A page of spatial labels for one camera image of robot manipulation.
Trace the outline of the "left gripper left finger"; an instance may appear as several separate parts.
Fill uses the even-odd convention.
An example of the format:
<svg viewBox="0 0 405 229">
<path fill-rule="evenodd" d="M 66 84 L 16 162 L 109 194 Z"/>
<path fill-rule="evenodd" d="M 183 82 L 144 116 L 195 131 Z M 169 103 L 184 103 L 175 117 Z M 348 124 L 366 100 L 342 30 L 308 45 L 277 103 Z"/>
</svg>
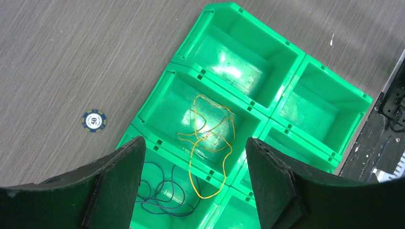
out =
<svg viewBox="0 0 405 229">
<path fill-rule="evenodd" d="M 137 136 L 75 170 L 0 189 L 3 229 L 127 229 L 145 160 Z"/>
</svg>

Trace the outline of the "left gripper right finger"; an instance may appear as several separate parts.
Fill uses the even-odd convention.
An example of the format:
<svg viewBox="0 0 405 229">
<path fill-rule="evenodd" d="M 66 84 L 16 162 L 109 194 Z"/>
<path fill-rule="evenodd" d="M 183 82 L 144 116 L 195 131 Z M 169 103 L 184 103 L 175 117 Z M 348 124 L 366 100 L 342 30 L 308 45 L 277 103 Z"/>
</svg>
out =
<svg viewBox="0 0 405 229">
<path fill-rule="evenodd" d="M 245 145 L 263 229 L 402 229 L 405 180 L 365 183 L 329 174 L 257 138 Z"/>
</svg>

